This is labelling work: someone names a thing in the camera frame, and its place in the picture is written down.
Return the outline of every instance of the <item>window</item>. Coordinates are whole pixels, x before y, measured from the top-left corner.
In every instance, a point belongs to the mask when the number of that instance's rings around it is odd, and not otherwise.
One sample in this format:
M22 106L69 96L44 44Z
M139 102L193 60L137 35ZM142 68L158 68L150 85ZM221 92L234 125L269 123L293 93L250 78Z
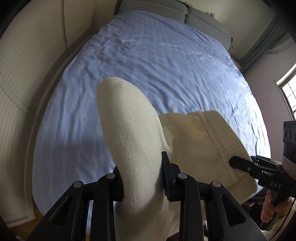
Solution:
M296 69L290 71L284 80L278 84L290 109L292 119L296 119Z

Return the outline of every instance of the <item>green curtain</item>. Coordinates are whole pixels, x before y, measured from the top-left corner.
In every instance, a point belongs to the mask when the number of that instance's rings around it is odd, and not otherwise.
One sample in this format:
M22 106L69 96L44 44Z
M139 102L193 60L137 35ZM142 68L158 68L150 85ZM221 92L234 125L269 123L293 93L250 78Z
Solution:
M286 26L275 15L257 42L239 60L241 72L246 72L266 51L280 43L288 34Z

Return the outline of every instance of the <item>hand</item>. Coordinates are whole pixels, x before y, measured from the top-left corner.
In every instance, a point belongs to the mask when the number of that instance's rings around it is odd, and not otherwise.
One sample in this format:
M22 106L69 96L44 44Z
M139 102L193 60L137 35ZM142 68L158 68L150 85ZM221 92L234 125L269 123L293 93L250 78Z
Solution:
M286 216L289 212L293 200L293 198L289 197L288 200L281 202L275 207L271 203L272 192L268 190L261 211L261 220L265 223L268 223L272 219L274 212L281 213L281 217Z

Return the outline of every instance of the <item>wooden floor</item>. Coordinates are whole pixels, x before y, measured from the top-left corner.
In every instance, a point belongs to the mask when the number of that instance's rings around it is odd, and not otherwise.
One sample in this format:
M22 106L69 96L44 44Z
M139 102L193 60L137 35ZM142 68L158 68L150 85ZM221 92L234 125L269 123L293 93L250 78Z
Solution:
M36 225L40 222L40 220L43 218L43 216L41 215L41 213L39 212L37 206L35 203L33 203L33 207L34 207L34 214L35 214L35 219L19 225L19 226L15 226L13 228L10 228L11 232L16 236L20 236L23 240L26 240L27 237L29 236L29 234L32 232L32 230L36 227Z

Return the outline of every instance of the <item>window frame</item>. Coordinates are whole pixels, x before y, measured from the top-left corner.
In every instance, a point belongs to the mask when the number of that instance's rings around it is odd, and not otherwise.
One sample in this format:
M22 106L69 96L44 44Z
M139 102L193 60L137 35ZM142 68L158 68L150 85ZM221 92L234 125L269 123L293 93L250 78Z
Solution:
M277 86L279 87L279 89L280 89L280 91L281 91L281 93L282 93L282 95L283 95L283 97L284 97L284 99L285 99L285 101L286 101L286 104L287 104L287 106L288 106L288 108L289 108L289 111L290 111L290 114L291 114L291 117L292 117L292 119L293 120L295 120L295 115L294 114L296 114L296 110L295 111L292 111L292 108L291 108L291 105L290 105L290 103L289 103L289 101L288 101L288 98L287 98L287 96L286 96L286 94L285 94L285 92L283 91L283 87L294 77L294 76L296 76L296 68L285 78L285 80L284 81L282 81L280 84L277 84Z

